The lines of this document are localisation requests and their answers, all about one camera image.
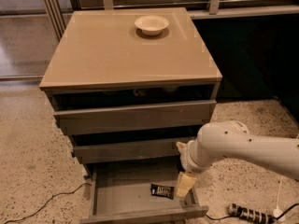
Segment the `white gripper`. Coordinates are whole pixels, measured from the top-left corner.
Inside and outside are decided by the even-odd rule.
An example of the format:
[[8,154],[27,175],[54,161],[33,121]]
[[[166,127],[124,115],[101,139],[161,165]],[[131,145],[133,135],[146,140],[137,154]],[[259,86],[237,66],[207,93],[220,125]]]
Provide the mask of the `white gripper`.
[[184,198],[195,184],[197,177],[190,173],[201,173],[208,169],[215,158],[206,153],[197,139],[188,143],[176,142],[180,153],[180,162],[183,169],[187,172],[178,174],[176,195]]

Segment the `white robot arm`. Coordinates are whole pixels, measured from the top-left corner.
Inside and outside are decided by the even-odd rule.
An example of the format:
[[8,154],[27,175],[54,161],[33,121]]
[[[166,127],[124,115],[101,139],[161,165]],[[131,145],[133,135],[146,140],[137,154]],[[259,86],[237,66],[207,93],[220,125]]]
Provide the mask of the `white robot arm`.
[[299,140],[253,135],[241,121],[207,123],[195,139],[177,142],[177,148],[187,173],[200,173],[216,161],[232,158],[299,180]]

